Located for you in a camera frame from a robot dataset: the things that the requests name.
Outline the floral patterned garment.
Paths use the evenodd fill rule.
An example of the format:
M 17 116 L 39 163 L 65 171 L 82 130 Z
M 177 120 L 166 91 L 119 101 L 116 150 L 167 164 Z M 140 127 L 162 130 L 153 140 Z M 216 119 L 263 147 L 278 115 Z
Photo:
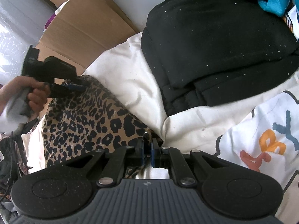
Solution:
M 31 133 L 39 119 L 20 126 L 13 133 L 1 133 L 1 202 L 10 200 L 13 184 L 28 174 L 27 157 L 22 135 Z

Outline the leopard print garment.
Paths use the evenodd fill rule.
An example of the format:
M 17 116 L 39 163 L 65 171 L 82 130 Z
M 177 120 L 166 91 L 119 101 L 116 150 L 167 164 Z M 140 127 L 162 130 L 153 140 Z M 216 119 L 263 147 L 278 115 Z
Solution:
M 81 76 L 87 87 L 49 103 L 43 124 L 45 166 L 50 167 L 91 151 L 112 153 L 162 139 L 133 115 L 96 78 Z

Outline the grey mattress board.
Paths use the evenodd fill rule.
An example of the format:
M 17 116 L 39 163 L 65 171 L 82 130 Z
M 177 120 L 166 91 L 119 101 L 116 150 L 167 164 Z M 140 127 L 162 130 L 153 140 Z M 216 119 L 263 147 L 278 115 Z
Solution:
M 29 46 L 38 44 L 55 10 L 50 0 L 1 0 L 1 85 L 21 74 Z

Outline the cream bear print bedsheet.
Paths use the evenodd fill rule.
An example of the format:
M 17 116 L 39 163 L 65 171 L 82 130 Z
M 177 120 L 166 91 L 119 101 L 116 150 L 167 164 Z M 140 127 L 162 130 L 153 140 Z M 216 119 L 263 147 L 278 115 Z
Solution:
M 298 71 L 265 93 L 167 115 L 142 34 L 84 72 L 163 141 L 95 150 L 17 181 L 17 223 L 298 223 Z

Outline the brown cardboard sheet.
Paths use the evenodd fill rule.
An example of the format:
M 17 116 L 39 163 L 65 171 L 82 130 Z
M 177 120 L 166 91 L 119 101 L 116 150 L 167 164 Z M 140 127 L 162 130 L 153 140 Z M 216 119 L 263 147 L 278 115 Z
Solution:
M 113 0 L 68 0 L 36 46 L 38 58 L 57 57 L 81 75 L 103 52 L 138 32 Z

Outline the folded black garment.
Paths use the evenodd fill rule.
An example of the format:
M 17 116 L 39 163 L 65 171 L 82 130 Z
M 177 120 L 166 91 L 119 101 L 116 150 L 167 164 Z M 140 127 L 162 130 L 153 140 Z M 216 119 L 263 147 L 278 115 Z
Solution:
M 296 38 L 252 0 L 165 0 L 141 49 L 169 116 L 262 94 L 298 70 Z

